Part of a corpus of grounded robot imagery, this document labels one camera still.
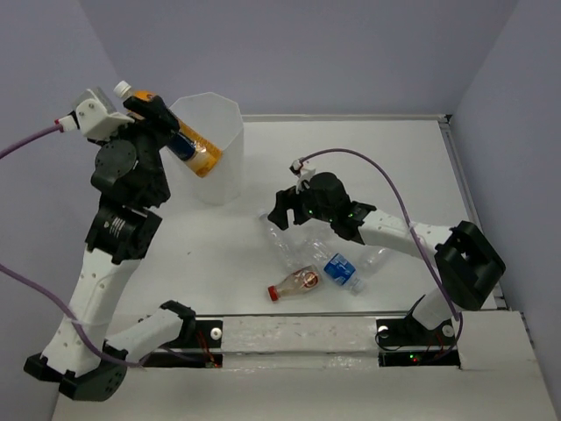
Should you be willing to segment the clear bottle white cap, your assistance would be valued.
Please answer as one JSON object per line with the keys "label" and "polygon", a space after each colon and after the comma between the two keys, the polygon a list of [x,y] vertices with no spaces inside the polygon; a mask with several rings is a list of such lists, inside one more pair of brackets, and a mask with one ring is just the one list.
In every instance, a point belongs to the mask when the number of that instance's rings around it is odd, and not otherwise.
{"label": "clear bottle white cap", "polygon": [[284,231],[272,223],[264,211],[258,215],[258,221],[269,248],[284,269],[289,273],[300,269],[302,264],[295,251],[295,246]]}

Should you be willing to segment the orange juice bottle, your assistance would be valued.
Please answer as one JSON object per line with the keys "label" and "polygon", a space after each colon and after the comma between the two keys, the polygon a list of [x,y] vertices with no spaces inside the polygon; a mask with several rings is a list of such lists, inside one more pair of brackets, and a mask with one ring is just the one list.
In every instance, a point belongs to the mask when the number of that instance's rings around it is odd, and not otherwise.
{"label": "orange juice bottle", "polygon": [[[147,90],[134,89],[126,81],[119,82],[113,91],[123,102],[131,96],[145,100],[159,96],[167,108],[171,110],[160,95]],[[167,148],[196,176],[204,178],[216,167],[222,158],[223,152],[210,140],[184,123],[176,114],[174,115],[178,119],[180,130],[177,133],[171,133],[171,139],[167,143]]]}

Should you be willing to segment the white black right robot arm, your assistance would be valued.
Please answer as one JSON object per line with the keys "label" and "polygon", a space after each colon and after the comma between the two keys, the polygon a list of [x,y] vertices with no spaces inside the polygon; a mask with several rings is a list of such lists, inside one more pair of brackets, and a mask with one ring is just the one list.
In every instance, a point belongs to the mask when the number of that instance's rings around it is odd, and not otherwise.
{"label": "white black right robot arm", "polygon": [[405,337],[422,344],[449,318],[480,310],[506,271],[503,259],[470,221],[453,227],[427,225],[353,201],[343,183],[323,172],[280,190],[267,218],[282,231],[310,219],[364,246],[381,246],[424,260],[437,287],[420,298],[403,323]]}

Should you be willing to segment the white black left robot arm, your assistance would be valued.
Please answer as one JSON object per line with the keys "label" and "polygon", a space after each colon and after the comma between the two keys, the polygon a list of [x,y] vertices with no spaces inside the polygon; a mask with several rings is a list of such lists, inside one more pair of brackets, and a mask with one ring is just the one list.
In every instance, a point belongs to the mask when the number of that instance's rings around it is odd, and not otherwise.
{"label": "white black left robot arm", "polygon": [[24,365],[27,374],[58,383],[59,392],[74,401],[109,399],[128,368],[142,367],[143,359],[163,346],[185,346],[195,332],[195,312],[167,301],[132,328],[107,334],[124,288],[160,227],[152,209],[171,196],[160,151],[182,137],[161,97],[136,92],[124,107],[125,115],[97,117],[96,101],[89,99],[75,109],[83,135],[100,147],[90,178],[100,193],[98,211],[60,326]]}

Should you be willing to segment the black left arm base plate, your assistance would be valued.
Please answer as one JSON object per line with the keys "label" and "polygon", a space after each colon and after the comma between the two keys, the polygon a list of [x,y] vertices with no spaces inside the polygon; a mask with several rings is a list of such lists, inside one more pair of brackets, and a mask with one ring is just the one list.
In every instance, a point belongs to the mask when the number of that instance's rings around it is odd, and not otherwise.
{"label": "black left arm base plate", "polygon": [[223,333],[222,319],[197,319],[193,333],[154,351],[144,362],[144,367],[221,368]]}

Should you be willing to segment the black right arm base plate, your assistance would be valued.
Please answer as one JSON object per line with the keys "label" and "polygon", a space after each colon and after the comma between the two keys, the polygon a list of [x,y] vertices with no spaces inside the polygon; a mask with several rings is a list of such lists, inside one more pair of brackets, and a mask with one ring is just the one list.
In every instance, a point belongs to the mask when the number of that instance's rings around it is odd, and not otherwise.
{"label": "black right arm base plate", "polygon": [[460,367],[457,335],[450,319],[427,330],[414,319],[376,320],[381,367]]}

